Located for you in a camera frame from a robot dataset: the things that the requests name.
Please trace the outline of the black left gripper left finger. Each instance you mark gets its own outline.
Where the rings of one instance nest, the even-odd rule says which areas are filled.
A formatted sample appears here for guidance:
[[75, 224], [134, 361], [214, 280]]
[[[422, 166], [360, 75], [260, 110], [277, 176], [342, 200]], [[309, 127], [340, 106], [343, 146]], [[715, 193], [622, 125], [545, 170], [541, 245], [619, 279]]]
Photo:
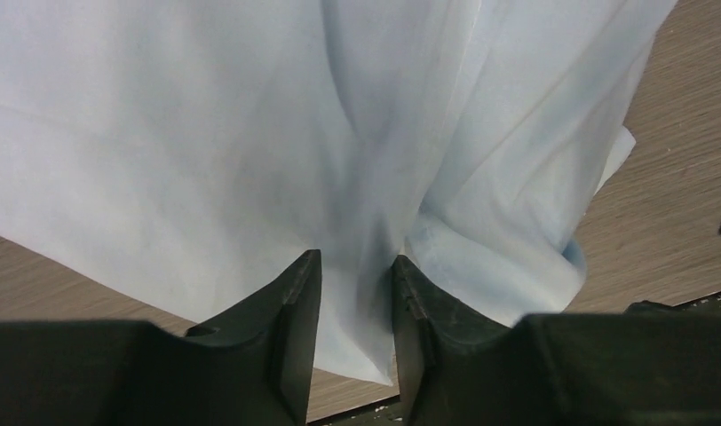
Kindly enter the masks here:
[[320, 300], [309, 250], [182, 336], [141, 320], [0, 322], [0, 425], [303, 425]]

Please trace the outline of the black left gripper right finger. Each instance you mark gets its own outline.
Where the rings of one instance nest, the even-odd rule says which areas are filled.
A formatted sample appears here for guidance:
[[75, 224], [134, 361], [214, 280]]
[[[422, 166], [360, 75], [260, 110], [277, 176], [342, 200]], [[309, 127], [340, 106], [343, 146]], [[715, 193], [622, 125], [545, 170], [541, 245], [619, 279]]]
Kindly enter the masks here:
[[503, 326], [392, 265], [408, 425], [721, 425], [721, 313], [531, 314]]

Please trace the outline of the light blue green pillowcase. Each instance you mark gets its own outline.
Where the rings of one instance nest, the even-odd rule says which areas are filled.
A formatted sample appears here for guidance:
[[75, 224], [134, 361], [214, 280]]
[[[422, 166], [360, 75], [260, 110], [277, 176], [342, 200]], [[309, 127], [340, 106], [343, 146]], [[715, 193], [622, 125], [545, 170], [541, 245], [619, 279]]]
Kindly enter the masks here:
[[574, 232], [671, 1], [0, 1], [0, 235], [201, 321], [308, 249], [314, 364], [391, 381], [399, 253], [506, 326]]

